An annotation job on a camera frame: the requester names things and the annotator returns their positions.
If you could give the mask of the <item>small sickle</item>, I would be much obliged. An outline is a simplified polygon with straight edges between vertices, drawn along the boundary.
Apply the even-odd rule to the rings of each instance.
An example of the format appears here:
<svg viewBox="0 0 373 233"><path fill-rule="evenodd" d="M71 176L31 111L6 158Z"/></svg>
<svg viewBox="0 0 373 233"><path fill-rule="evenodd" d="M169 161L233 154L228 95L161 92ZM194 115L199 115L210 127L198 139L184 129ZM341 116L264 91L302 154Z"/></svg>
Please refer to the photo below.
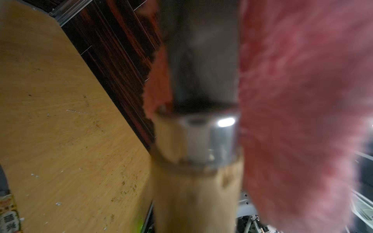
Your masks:
<svg viewBox="0 0 373 233"><path fill-rule="evenodd" d="M173 100L154 116L158 233L232 233L243 176L238 145L239 1L161 1Z"/></svg>
<svg viewBox="0 0 373 233"><path fill-rule="evenodd" d="M23 233L14 196L1 167L1 233Z"/></svg>

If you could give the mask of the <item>pink rag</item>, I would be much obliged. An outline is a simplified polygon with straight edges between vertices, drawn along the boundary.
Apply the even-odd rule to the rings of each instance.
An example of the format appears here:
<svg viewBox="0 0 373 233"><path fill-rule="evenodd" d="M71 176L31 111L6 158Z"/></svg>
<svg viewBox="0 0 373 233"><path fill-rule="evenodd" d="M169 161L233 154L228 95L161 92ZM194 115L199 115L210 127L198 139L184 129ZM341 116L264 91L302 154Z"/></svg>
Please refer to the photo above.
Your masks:
<svg viewBox="0 0 373 233"><path fill-rule="evenodd" d="M160 2L139 12L157 16ZM373 118L372 1L239 1L241 190L285 233L339 233L350 223L355 152ZM163 42L144 111L173 100Z"/></svg>

